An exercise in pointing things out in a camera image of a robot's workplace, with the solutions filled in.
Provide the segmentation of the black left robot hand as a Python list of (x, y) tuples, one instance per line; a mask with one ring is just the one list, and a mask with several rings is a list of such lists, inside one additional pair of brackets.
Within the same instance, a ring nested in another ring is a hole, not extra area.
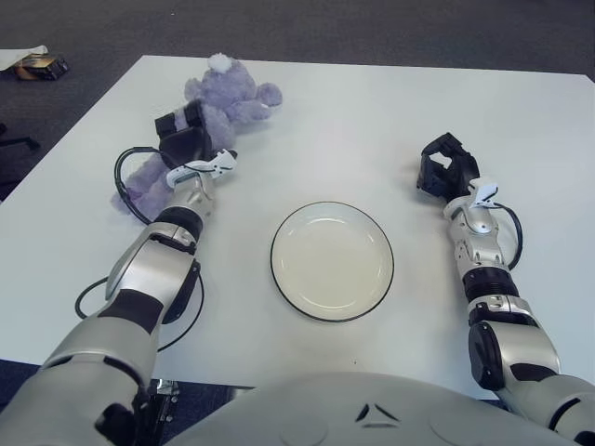
[(169, 169), (214, 158), (215, 150), (199, 100), (155, 119), (154, 125), (162, 161)]

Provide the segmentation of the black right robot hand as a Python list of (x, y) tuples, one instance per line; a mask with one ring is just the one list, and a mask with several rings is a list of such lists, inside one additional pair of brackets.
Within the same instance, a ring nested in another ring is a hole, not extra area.
[[(444, 167), (431, 156), (440, 153), (450, 160)], [(470, 195), (469, 183), (480, 176), (475, 158), (463, 149), (462, 143), (447, 132), (434, 139), (421, 152), (416, 187), (426, 193), (451, 202)]]

